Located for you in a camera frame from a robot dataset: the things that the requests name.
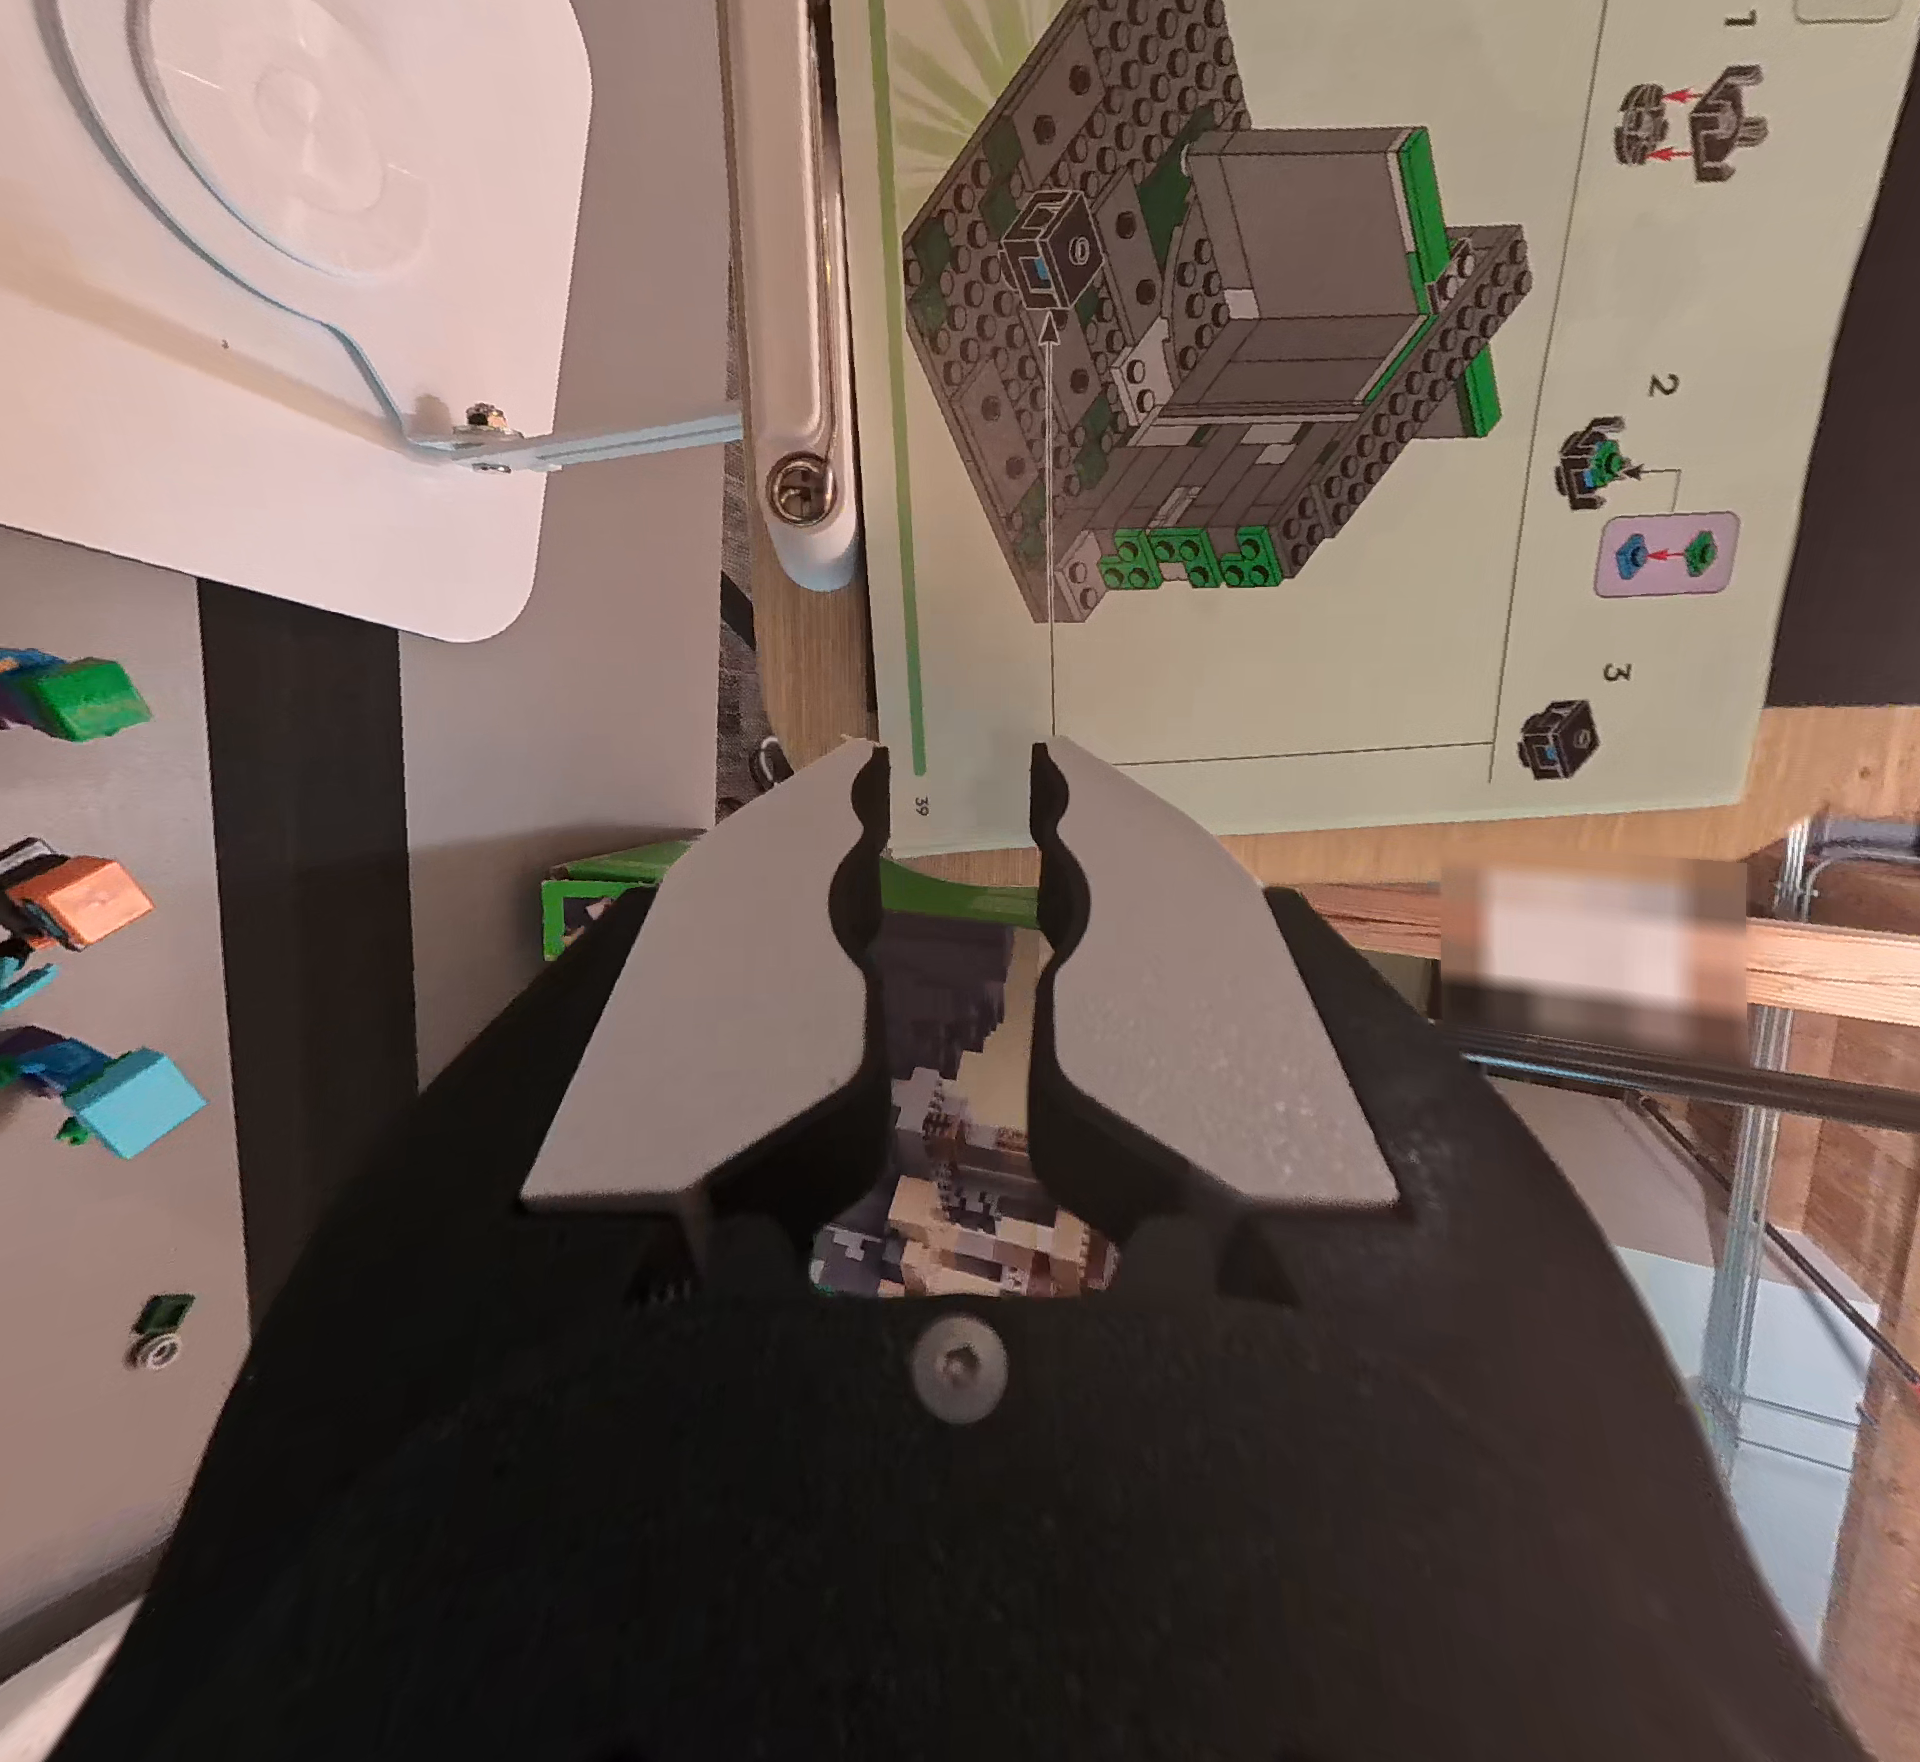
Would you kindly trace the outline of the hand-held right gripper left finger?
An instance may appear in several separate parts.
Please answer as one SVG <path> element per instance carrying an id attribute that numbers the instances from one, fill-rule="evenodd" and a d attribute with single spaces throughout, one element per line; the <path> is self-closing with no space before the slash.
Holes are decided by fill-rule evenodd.
<path id="1" fill-rule="evenodd" d="M 671 864 L 523 1202 L 816 1230 L 875 1184 L 892 1116 L 870 945 L 890 757 L 847 742 Z"/>

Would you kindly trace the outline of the white desktop stand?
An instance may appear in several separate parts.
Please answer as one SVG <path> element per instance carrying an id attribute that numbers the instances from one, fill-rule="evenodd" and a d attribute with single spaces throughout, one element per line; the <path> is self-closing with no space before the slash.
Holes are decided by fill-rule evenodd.
<path id="1" fill-rule="evenodd" d="M 856 549 L 824 0 L 3 0 L 3 523 L 439 641 L 545 473 Z"/>

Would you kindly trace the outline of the cyan headed toy figure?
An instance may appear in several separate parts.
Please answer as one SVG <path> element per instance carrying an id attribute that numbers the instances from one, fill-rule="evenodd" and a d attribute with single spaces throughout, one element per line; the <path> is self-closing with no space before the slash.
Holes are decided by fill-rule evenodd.
<path id="1" fill-rule="evenodd" d="M 121 1159 L 147 1151 L 206 1106 L 167 1054 L 104 1054 L 35 1025 L 2 1032 L 2 1085 L 60 1102 L 58 1141 L 97 1141 Z"/>

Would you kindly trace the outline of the green headed toy figure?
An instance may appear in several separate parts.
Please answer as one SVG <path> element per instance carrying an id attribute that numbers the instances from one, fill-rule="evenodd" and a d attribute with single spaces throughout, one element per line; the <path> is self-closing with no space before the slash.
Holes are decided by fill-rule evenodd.
<path id="1" fill-rule="evenodd" d="M 144 697 L 115 659 L 2 650 L 3 730 L 33 730 L 56 742 L 99 742 L 147 719 Z"/>

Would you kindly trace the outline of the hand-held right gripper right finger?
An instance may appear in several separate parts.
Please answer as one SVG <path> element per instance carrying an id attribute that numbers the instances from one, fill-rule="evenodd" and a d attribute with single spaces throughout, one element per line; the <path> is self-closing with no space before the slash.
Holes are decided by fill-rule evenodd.
<path id="1" fill-rule="evenodd" d="M 1041 851 L 1028 1126 L 1088 1220 L 1228 1208 L 1383 1211 L 1393 1173 L 1253 872 L 1069 739 L 1030 761 Z"/>

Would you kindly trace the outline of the orange headed toy figure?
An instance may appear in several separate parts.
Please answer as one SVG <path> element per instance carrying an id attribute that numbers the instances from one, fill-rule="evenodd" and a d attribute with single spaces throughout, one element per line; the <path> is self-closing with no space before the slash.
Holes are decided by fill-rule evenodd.
<path id="1" fill-rule="evenodd" d="M 76 953 L 154 911 L 130 872 L 109 859 L 73 859 L 38 839 L 2 851 L 2 1009 L 22 1005 Z"/>

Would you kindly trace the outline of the brick instruction booklet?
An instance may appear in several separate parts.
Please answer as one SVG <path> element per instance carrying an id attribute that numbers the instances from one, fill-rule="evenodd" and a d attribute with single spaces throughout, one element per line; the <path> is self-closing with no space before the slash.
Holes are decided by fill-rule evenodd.
<path id="1" fill-rule="evenodd" d="M 904 853 L 1743 786 L 1916 0 L 831 0 Z"/>

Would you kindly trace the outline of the green toy box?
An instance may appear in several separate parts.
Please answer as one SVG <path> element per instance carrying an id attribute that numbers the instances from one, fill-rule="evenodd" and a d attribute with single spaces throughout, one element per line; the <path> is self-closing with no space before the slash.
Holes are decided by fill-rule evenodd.
<path id="1" fill-rule="evenodd" d="M 612 910 L 628 905 L 640 910 L 633 945 L 660 880 L 692 845 L 654 843 L 551 870 L 540 880 L 543 956 L 559 962 L 569 939 L 597 945 L 588 919 L 610 924 Z M 802 1230 L 813 1288 L 866 1299 L 1104 1288 L 1118 1248 L 1050 1195 L 1028 1145 L 1026 1060 L 1044 957 L 1034 891 L 945 882 L 879 856 L 879 902 L 868 956 L 892 1085 L 886 1153 L 863 1197 Z M 624 960 L 615 960 L 615 978 Z M 680 1230 L 715 1220 L 545 1211 L 662 1216 L 663 1248 L 642 1262 L 628 1299 L 662 1307 L 698 1295 Z"/>

